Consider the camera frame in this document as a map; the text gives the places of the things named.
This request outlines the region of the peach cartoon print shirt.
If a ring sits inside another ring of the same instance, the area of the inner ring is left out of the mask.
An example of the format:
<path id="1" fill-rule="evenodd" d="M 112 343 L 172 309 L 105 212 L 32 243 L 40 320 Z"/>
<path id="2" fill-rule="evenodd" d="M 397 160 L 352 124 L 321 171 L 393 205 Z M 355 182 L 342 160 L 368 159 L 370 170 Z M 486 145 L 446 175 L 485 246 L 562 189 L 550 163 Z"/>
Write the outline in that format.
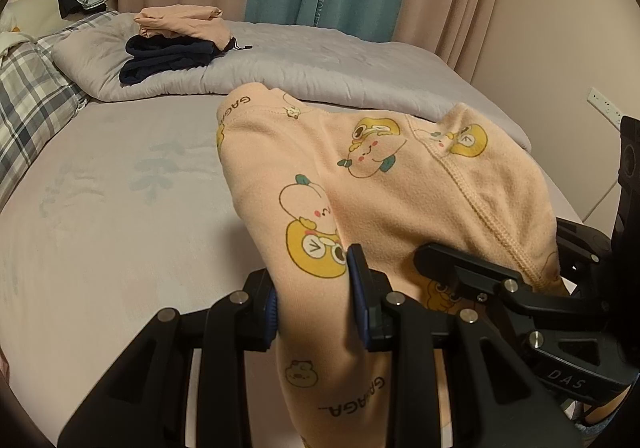
<path id="1" fill-rule="evenodd" d="M 400 112 L 327 112 L 248 83 L 217 112 L 236 213 L 277 290 L 278 369 L 309 447 L 379 447 L 390 362 L 356 331 L 347 250 L 436 312 L 466 306 L 418 273 L 437 242 L 562 295 L 556 217 L 544 175 L 497 124 L 459 104 L 437 122 Z"/>

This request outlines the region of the white clothes pile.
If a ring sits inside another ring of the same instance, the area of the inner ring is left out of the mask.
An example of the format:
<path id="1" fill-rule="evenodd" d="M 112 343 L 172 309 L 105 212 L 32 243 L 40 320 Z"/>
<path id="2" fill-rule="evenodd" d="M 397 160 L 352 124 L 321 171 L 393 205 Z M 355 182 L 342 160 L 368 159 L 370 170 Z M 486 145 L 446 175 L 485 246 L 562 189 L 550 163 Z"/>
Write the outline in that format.
<path id="1" fill-rule="evenodd" d="M 61 17 L 58 0 L 9 0 L 1 12 L 1 55 L 69 24 Z"/>

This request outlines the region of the lavender bed sheet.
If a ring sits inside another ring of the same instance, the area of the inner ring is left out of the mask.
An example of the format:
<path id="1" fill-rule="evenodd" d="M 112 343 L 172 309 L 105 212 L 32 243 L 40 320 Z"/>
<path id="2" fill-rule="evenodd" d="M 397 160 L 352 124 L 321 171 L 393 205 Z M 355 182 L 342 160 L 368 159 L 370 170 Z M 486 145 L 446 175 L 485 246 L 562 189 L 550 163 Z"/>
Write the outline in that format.
<path id="1" fill-rule="evenodd" d="M 10 387 L 51 442 L 156 312 L 207 309 L 262 266 L 217 158 L 219 105 L 92 103 L 2 209 Z"/>

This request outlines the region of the plaid pillow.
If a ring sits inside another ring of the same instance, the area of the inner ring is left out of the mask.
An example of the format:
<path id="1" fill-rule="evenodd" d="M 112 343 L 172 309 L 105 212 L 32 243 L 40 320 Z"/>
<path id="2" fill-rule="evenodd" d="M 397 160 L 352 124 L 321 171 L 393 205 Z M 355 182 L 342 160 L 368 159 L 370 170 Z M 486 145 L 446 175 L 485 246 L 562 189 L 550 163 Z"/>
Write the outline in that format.
<path id="1" fill-rule="evenodd" d="M 88 103 L 88 95 L 53 63 L 53 45 L 77 30 L 108 22 L 114 11 L 22 42 L 1 64 L 1 202 L 6 203 L 47 142 Z"/>

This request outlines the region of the folded navy garment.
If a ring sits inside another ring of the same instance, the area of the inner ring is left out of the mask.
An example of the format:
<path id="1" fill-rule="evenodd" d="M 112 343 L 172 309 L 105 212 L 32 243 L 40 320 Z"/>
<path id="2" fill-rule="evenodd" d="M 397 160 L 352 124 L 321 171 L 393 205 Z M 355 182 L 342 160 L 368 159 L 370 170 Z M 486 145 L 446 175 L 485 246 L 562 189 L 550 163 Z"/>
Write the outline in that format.
<path id="1" fill-rule="evenodd" d="M 119 71 L 119 81 L 124 86 L 133 86 L 164 71 L 186 70 L 208 66 L 214 58 L 229 51 L 251 49 L 252 45 L 240 46 L 231 38 L 219 49 L 213 41 L 180 36 L 131 37 L 125 46 L 130 56 Z"/>

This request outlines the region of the grey folded quilt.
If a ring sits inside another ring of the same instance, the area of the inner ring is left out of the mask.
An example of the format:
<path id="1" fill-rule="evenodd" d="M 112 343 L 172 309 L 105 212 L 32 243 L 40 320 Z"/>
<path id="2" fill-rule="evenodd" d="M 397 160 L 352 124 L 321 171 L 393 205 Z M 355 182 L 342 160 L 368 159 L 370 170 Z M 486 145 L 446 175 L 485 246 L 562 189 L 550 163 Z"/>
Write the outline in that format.
<path id="1" fill-rule="evenodd" d="M 304 102 L 387 109 L 438 121 L 464 103 L 498 124 L 525 150 L 523 129 L 437 55 L 401 42 L 368 42 L 335 29 L 233 22 L 239 49 L 208 66 L 154 75 L 123 86 L 125 45 L 137 26 L 107 13 L 54 43 L 54 64 L 100 102 L 163 95 L 226 95 L 244 83 L 279 88 Z"/>

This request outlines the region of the folded peach garment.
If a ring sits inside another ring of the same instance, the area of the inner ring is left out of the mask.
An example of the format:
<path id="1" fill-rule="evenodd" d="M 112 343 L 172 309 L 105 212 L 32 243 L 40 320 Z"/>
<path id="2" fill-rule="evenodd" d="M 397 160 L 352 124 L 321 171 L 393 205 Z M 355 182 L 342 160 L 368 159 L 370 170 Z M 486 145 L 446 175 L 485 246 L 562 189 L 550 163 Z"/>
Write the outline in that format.
<path id="1" fill-rule="evenodd" d="M 216 6 L 174 4 L 144 8 L 134 16 L 134 21 L 145 38 L 191 37 L 213 42 L 221 51 L 233 38 L 221 9 Z"/>

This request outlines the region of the white wall socket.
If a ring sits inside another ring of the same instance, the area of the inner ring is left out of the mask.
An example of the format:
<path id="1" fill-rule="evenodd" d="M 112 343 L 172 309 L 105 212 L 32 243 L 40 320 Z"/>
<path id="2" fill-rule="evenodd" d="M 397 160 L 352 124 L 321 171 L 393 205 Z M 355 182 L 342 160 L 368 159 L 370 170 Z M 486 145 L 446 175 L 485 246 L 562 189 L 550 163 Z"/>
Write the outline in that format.
<path id="1" fill-rule="evenodd" d="M 600 113 L 617 131 L 622 125 L 623 112 L 596 88 L 591 88 L 587 102 Z"/>

